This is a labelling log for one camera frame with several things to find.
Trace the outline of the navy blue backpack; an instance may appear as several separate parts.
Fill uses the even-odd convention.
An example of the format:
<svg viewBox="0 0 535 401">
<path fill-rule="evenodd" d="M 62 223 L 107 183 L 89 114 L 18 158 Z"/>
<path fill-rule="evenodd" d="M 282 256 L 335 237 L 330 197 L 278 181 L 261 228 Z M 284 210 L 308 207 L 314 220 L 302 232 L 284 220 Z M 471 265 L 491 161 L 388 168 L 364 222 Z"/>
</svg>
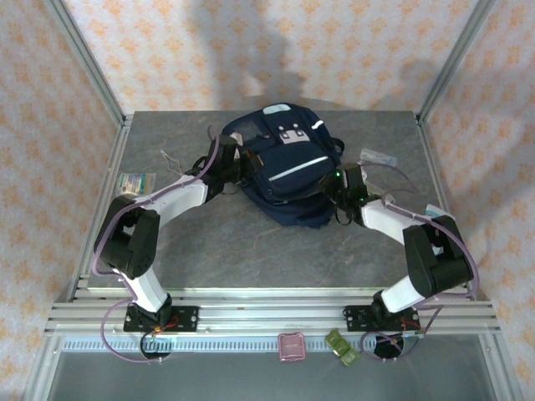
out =
<svg viewBox="0 0 535 401">
<path fill-rule="evenodd" d="M 311 109 L 271 104 L 233 120 L 222 136 L 238 132 L 263 167 L 236 184 L 262 212 L 282 226 L 319 229 L 334 215 L 334 203 L 318 183 L 341 164 L 345 144 L 329 133 Z"/>
</svg>

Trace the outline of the clear plastic blue pack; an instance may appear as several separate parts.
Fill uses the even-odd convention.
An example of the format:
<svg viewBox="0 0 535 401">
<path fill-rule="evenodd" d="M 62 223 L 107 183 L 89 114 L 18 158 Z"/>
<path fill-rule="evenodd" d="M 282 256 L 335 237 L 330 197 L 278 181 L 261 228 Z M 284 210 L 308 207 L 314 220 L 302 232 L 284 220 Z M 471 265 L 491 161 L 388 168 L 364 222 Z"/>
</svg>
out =
<svg viewBox="0 0 535 401">
<path fill-rule="evenodd" d="M 397 166 L 397 159 L 394 156 L 386 155 L 379 151 L 363 148 L 360 151 L 360 159 L 368 163 L 376 163 L 382 165 L 388 165 L 391 167 Z"/>
</svg>

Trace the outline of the green white sachet packet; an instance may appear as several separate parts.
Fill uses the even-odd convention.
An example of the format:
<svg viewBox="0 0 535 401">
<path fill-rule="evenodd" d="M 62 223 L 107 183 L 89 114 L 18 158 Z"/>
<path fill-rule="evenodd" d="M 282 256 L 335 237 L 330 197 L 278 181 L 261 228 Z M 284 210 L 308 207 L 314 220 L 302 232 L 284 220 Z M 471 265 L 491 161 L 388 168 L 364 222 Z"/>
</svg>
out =
<svg viewBox="0 0 535 401">
<path fill-rule="evenodd" d="M 118 176 L 115 194 L 147 195 L 154 190 L 156 173 L 121 173 Z"/>
</svg>

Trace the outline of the pink square plastic box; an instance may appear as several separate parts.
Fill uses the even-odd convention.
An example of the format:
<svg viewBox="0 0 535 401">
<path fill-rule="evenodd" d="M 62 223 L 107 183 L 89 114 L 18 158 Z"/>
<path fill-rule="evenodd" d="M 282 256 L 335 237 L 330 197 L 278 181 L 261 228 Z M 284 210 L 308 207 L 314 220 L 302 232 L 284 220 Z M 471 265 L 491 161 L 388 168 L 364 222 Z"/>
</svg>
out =
<svg viewBox="0 0 535 401">
<path fill-rule="evenodd" d="M 304 335 L 300 332 L 279 334 L 278 356 L 284 363 L 303 361 L 306 358 Z"/>
</svg>

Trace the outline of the aluminium table side rail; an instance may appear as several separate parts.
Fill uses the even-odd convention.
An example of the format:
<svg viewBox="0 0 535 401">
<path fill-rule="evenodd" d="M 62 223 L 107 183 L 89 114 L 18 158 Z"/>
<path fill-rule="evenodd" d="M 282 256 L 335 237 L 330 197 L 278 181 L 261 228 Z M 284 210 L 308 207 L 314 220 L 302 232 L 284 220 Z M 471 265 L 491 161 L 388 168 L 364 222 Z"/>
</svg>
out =
<svg viewBox="0 0 535 401">
<path fill-rule="evenodd" d="M 64 295 L 66 302 L 72 302 L 74 300 L 79 279 L 91 276 L 94 261 L 94 242 L 97 239 L 106 216 L 110 200 L 115 193 L 116 177 L 119 172 L 120 162 L 125 150 L 133 117 L 133 114 L 127 114 L 115 133 L 114 141 L 104 165 L 104 174 L 99 185 L 98 196 L 94 201 L 94 213 L 89 222 L 74 272 Z"/>
<path fill-rule="evenodd" d="M 452 214 L 450 202 L 446 196 L 446 183 L 441 176 L 441 166 L 437 153 L 434 151 L 429 135 L 427 134 L 426 122 L 415 114 L 415 123 L 420 136 L 422 146 L 425 151 L 425 157 L 434 183 L 435 191 L 439 201 L 440 208 Z M 479 278 L 478 273 L 474 274 L 474 279 L 464 285 L 467 294 L 461 294 L 462 297 L 475 301 L 478 298 Z"/>
</svg>

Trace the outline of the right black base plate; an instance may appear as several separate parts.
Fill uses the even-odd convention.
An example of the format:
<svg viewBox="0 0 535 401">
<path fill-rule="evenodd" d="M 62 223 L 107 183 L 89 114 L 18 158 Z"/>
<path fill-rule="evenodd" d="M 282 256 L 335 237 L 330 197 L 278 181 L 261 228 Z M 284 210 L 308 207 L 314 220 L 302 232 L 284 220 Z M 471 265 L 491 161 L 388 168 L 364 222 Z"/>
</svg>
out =
<svg viewBox="0 0 535 401">
<path fill-rule="evenodd" d="M 343 310 L 349 332 L 404 332 L 421 330 L 417 311 L 412 308 L 391 313 L 374 305 L 350 305 Z"/>
</svg>

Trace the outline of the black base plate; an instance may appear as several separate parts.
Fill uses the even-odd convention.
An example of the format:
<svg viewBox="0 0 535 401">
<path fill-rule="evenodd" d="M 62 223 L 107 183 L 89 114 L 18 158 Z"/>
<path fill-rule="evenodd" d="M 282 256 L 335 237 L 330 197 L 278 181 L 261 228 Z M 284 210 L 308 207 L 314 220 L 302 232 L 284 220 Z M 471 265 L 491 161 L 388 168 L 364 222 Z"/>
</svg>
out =
<svg viewBox="0 0 535 401">
<path fill-rule="evenodd" d="M 124 332 L 196 332 L 199 307 L 171 306 L 162 313 L 143 312 L 129 305 L 125 315 Z"/>
<path fill-rule="evenodd" d="M 391 313 L 374 305 L 350 305 L 343 310 L 349 332 L 404 332 L 421 330 L 417 311 L 412 308 Z"/>
</svg>

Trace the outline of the aluminium front rail frame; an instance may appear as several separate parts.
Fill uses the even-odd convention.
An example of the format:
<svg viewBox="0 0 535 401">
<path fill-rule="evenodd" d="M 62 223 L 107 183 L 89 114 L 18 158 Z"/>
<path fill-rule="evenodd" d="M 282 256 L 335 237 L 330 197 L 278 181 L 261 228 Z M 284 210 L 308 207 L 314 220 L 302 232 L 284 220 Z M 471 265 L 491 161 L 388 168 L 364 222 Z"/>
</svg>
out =
<svg viewBox="0 0 535 401">
<path fill-rule="evenodd" d="M 319 335 L 333 328 L 346 329 L 343 310 L 349 305 L 369 305 L 374 288 L 185 288 L 172 290 L 179 306 L 199 307 L 197 332 L 201 336 L 270 336 L 282 332 Z M 46 332 L 89 334 L 98 332 L 104 315 L 107 332 L 120 332 L 126 300 L 120 288 L 79 287 L 72 302 L 56 302 L 45 325 Z M 438 315 L 434 309 L 443 308 Z M 501 331 L 489 301 L 465 298 L 429 302 L 419 312 L 420 323 L 434 335 L 485 334 Z"/>
</svg>

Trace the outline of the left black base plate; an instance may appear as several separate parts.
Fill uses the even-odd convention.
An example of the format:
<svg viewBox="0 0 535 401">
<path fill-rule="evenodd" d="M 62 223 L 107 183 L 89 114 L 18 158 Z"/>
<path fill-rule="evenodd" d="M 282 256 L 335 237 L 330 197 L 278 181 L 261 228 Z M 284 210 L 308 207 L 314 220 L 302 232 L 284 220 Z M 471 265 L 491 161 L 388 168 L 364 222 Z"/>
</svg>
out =
<svg viewBox="0 0 535 401">
<path fill-rule="evenodd" d="M 162 313 L 143 312 L 129 305 L 125 315 L 124 332 L 196 332 L 199 307 L 171 306 Z"/>
</svg>

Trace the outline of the aluminium frame post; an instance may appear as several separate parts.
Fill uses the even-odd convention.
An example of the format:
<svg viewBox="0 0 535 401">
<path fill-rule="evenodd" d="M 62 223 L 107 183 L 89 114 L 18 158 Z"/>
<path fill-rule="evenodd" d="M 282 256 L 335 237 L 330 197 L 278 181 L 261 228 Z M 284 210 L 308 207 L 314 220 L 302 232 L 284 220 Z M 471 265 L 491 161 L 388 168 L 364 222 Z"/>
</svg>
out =
<svg viewBox="0 0 535 401">
<path fill-rule="evenodd" d="M 466 56 L 496 2 L 497 0 L 477 0 L 459 37 L 449 52 L 434 83 L 431 85 L 420 111 L 415 115 L 418 126 L 421 127 L 430 118 L 433 109 L 445 93 L 456 71 L 460 67 L 461 61 Z"/>
<path fill-rule="evenodd" d="M 123 126 L 126 120 L 125 113 L 115 97 L 104 73 L 99 66 L 93 52 L 84 39 L 68 5 L 64 0 L 43 0 L 44 6 L 57 23 L 59 30 L 78 59 L 89 82 L 96 90 L 97 95 L 104 104 L 104 108 L 117 126 Z"/>
</svg>

